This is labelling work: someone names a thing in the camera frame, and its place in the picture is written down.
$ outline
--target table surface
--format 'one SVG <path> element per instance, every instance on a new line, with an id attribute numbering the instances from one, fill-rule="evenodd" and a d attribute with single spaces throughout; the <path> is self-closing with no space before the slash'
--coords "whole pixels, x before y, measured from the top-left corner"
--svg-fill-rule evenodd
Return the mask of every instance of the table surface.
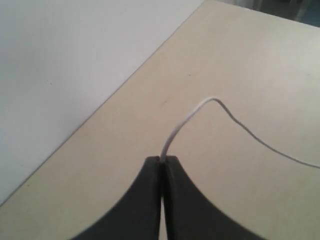
<path id="1" fill-rule="evenodd" d="M 320 164 L 320 31 L 206 1 L 0 208 L 0 239 L 67 239 L 108 211 L 199 101 L 218 96 L 267 143 Z M 320 237 L 320 172 L 269 151 L 215 103 L 178 134 L 198 188 L 272 239 Z M 161 224 L 160 239 L 165 239 Z"/>

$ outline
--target white cable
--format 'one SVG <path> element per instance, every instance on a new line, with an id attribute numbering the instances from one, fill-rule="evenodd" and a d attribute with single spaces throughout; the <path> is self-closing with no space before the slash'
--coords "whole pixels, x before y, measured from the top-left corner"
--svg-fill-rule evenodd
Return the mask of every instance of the white cable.
<path id="1" fill-rule="evenodd" d="M 166 160 L 166 156 L 167 156 L 167 152 L 168 149 L 170 147 L 170 144 L 172 143 L 172 141 L 174 140 L 175 136 L 177 135 L 177 133 L 180 131 L 180 129 L 208 102 L 210 101 L 215 101 L 217 102 L 223 109 L 224 111 L 229 115 L 229 117 L 236 123 L 238 124 L 240 127 L 242 127 L 251 137 L 253 137 L 255 140 L 257 140 L 260 144 L 262 144 L 263 146 L 267 147 L 269 150 L 287 158 L 290 159 L 292 161 L 295 161 L 299 164 L 302 165 L 306 165 L 312 168 L 316 168 L 316 169 L 320 169 L 320 165 L 318 164 L 313 164 L 313 163 L 309 163 L 309 162 L 305 162 L 305 161 L 301 161 L 299 159 L 296 159 L 292 156 L 289 156 L 275 148 L 273 148 L 272 146 L 270 146 L 269 144 L 265 143 L 264 141 L 262 141 L 260 138 L 258 138 L 251 130 L 249 130 L 242 122 L 240 122 L 238 119 L 236 119 L 232 113 L 230 112 L 230 110 L 227 108 L 227 106 L 219 99 L 216 98 L 214 96 L 210 96 L 206 99 L 204 99 L 202 102 L 200 102 L 171 132 L 171 134 L 169 135 L 169 137 L 167 138 L 167 140 L 165 141 L 165 144 L 163 146 L 161 155 L 160 155 L 160 161 L 165 161 Z"/>

